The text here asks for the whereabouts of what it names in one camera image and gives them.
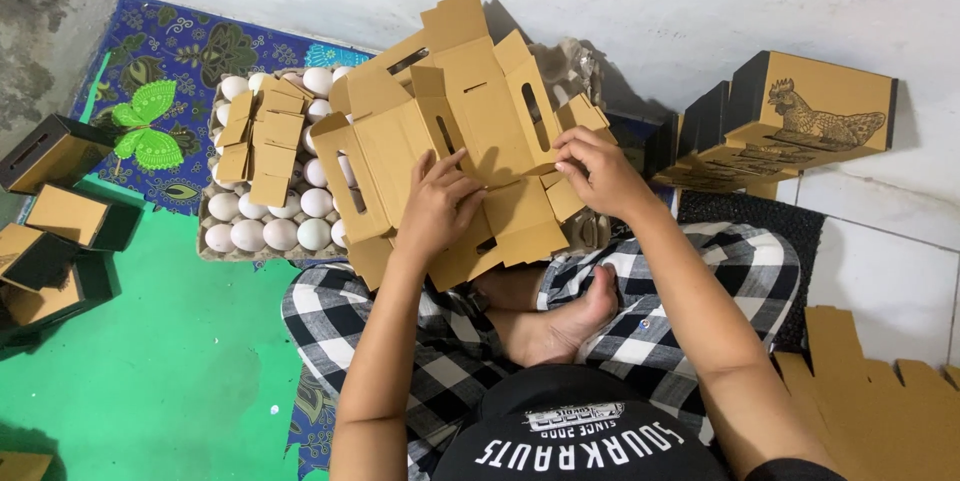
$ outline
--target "green painted floor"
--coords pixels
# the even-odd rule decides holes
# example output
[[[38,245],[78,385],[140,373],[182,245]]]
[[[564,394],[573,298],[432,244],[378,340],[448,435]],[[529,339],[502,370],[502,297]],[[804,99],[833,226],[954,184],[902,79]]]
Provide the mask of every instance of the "green painted floor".
[[[0,361],[0,449],[55,449],[48,481],[296,481],[301,360],[280,316],[298,271],[204,262],[196,232],[145,213],[114,257],[122,293]]]

